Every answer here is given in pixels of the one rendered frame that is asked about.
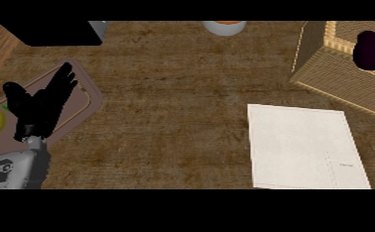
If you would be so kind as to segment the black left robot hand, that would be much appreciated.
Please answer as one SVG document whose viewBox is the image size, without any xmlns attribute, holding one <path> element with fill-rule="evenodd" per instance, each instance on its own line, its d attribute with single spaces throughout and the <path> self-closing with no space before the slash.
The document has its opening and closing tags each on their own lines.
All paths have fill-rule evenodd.
<svg viewBox="0 0 375 232">
<path fill-rule="evenodd" d="M 47 87 L 34 95 L 16 82 L 8 81 L 3 84 L 7 108 L 17 118 L 13 137 L 17 142 L 31 136 L 42 138 L 51 136 L 76 84 L 72 65 L 68 62 L 54 73 Z"/>
</svg>

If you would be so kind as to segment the brown placemat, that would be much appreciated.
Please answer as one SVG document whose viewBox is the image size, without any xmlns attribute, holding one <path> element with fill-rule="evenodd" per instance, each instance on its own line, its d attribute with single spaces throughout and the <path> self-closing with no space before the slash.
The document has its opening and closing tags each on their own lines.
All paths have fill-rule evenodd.
<svg viewBox="0 0 375 232">
<path fill-rule="evenodd" d="M 73 88 L 71 97 L 65 104 L 54 132 L 47 138 L 48 146 L 53 146 L 57 143 L 65 135 L 94 114 L 102 105 L 100 91 L 90 79 L 90 76 L 85 73 L 84 68 L 73 58 L 62 59 L 56 64 L 53 64 L 37 76 L 34 76 L 26 82 L 22 83 L 23 88 L 31 94 L 44 88 L 65 62 L 72 65 L 72 72 L 75 73 L 75 80 L 78 81 L 78 85 Z M 0 127 L 0 154 L 23 151 L 28 149 L 28 145 L 13 139 L 17 118 L 7 111 L 6 106 L 7 99 L 6 96 L 1 96 L 0 114 L 4 115 L 6 124 L 4 127 Z"/>
</svg>

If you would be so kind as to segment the white placemat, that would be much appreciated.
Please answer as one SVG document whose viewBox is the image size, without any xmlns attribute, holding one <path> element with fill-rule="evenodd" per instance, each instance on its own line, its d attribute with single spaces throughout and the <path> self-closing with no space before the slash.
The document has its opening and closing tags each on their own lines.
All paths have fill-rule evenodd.
<svg viewBox="0 0 375 232">
<path fill-rule="evenodd" d="M 251 104 L 248 120 L 255 187 L 370 187 L 341 111 Z"/>
</svg>

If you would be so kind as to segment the wicker basket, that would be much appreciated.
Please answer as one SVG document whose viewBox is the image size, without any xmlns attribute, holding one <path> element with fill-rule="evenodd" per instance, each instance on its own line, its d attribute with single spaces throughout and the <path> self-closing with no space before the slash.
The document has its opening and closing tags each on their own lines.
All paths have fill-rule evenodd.
<svg viewBox="0 0 375 232">
<path fill-rule="evenodd" d="M 352 62 L 357 35 L 375 32 L 375 21 L 305 21 L 289 82 L 375 114 L 375 70 Z"/>
</svg>

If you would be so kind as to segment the dark purple eggplant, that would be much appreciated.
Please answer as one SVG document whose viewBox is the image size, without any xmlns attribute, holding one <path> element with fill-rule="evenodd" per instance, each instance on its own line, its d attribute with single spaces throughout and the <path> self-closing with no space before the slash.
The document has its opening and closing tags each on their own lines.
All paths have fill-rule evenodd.
<svg viewBox="0 0 375 232">
<path fill-rule="evenodd" d="M 363 70 L 375 70 L 375 32 L 363 31 L 357 35 L 357 44 L 352 50 L 352 61 Z"/>
</svg>

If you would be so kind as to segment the yellow fruit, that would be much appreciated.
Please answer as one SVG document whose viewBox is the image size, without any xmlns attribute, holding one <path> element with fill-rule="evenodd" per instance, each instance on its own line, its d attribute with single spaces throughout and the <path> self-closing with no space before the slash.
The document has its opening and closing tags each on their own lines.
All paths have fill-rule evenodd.
<svg viewBox="0 0 375 232">
<path fill-rule="evenodd" d="M 6 127 L 6 111 L 8 111 L 7 106 L 1 105 L 1 109 L 0 109 L 0 131 L 4 130 Z"/>
</svg>

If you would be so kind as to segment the black appliance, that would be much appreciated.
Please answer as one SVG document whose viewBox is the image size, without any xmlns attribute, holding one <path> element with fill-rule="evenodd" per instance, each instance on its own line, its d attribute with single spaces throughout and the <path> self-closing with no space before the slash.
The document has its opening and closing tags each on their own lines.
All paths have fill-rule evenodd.
<svg viewBox="0 0 375 232">
<path fill-rule="evenodd" d="M 99 46 L 90 21 L 0 21 L 0 25 L 31 47 Z"/>
</svg>

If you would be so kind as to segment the grey metal container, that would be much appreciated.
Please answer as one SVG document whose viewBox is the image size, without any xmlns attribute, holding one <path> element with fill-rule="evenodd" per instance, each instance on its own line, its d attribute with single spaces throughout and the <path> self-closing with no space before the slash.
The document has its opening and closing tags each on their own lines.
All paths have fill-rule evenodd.
<svg viewBox="0 0 375 232">
<path fill-rule="evenodd" d="M 100 40 L 103 40 L 107 21 L 90 21 L 90 25 Z"/>
</svg>

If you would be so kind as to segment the white cup with orange content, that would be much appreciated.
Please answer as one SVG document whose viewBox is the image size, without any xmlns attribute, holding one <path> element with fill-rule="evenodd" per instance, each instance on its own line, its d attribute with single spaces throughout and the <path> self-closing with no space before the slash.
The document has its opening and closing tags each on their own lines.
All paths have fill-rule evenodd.
<svg viewBox="0 0 375 232">
<path fill-rule="evenodd" d="M 245 21 L 203 21 L 205 29 L 217 36 L 237 35 L 246 26 Z"/>
</svg>

